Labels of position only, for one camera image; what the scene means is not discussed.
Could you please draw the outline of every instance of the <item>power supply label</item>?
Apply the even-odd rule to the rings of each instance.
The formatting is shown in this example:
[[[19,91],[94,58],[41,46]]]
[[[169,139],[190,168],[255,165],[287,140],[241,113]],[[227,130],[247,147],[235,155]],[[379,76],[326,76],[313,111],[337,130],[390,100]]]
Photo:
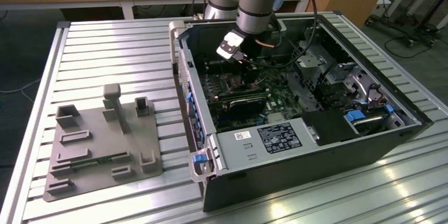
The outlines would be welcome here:
[[[257,129],[265,150],[273,154],[301,146],[299,140],[289,123]]]

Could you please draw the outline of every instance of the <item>cable on floor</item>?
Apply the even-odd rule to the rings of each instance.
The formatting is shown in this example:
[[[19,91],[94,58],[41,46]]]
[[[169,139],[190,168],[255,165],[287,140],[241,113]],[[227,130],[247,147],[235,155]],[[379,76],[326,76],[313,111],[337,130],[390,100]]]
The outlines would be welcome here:
[[[2,17],[0,18],[0,21],[3,20],[7,16],[7,11],[5,11],[5,14],[2,15]]]
[[[393,54],[395,57],[402,58],[402,59],[410,59],[410,58],[418,56],[419,54],[422,54],[423,52],[426,52],[426,51],[429,51],[429,50],[431,49],[431,47],[429,47],[429,48],[421,50],[419,52],[417,52],[415,54],[413,54],[411,56],[401,56],[401,55],[395,54],[395,53],[391,52],[391,50],[386,47],[386,45],[387,45],[391,41],[394,41],[394,40],[397,40],[397,39],[403,39],[403,38],[405,38],[405,36],[401,36],[401,37],[397,37],[397,38],[393,38],[393,39],[387,40],[387,41],[383,43],[383,48],[385,48],[385,50],[387,50],[387,52],[389,52],[390,54]]]
[[[149,9],[149,8],[150,7],[142,8],[142,7],[137,6],[137,10],[139,10],[146,15],[147,15],[147,13],[142,9]],[[162,6],[159,13],[155,16],[151,16],[149,18],[157,18],[157,17],[159,17],[159,15],[162,14],[162,12],[165,11],[165,8],[166,8],[166,5]]]
[[[0,90],[0,93],[1,94],[11,94],[11,93],[15,93],[15,92],[21,92],[21,94],[26,97],[26,99],[34,103],[33,99],[30,99],[30,97],[25,94],[23,90],[34,83],[37,83],[39,81],[39,79],[31,81],[30,83],[27,83],[26,85],[23,85],[21,88],[18,89],[13,89],[13,90]]]

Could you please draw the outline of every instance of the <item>motherboard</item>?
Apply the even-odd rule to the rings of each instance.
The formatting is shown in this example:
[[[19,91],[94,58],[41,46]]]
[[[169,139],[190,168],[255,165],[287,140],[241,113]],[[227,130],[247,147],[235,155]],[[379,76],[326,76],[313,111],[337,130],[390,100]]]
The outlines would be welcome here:
[[[302,112],[286,70],[262,69],[247,84],[231,73],[206,74],[199,80],[218,133],[283,121]]]

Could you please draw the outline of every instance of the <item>blue latch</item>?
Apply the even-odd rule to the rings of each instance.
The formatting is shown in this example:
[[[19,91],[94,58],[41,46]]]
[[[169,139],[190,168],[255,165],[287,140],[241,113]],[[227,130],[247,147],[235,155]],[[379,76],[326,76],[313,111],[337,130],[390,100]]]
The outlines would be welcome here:
[[[359,110],[351,110],[346,113],[346,118],[351,122],[358,119],[363,119],[365,115]]]
[[[191,97],[191,93],[190,92],[187,92],[187,95],[186,95],[186,102],[190,102],[190,97]]]
[[[193,164],[194,165],[203,164],[203,163],[206,163],[206,161],[207,161],[207,158],[206,158],[205,154],[193,155]]]
[[[386,113],[389,114],[394,111],[393,107],[389,104],[385,106],[385,110],[386,110]]]

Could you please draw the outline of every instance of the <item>black plastic bracket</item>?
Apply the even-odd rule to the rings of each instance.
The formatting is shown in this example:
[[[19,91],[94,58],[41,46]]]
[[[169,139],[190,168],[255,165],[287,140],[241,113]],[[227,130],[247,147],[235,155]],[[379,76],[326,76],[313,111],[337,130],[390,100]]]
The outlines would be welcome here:
[[[69,28],[71,22],[69,21],[58,21],[55,28]]]

